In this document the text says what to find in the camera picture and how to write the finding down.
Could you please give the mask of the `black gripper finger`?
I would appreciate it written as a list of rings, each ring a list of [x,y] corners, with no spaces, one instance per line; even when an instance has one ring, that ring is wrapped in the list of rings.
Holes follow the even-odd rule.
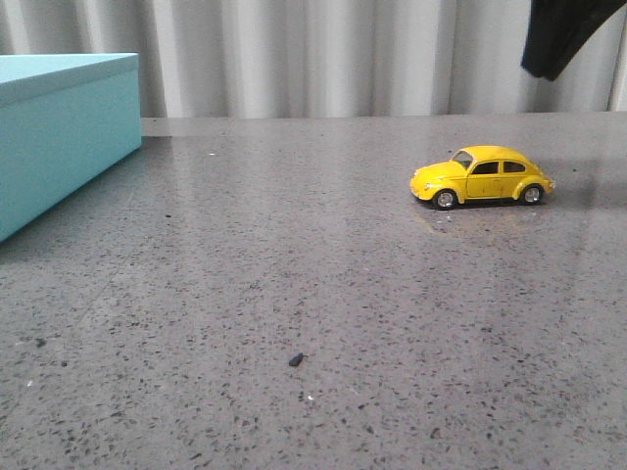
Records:
[[[533,0],[521,66],[555,81],[625,0]]]

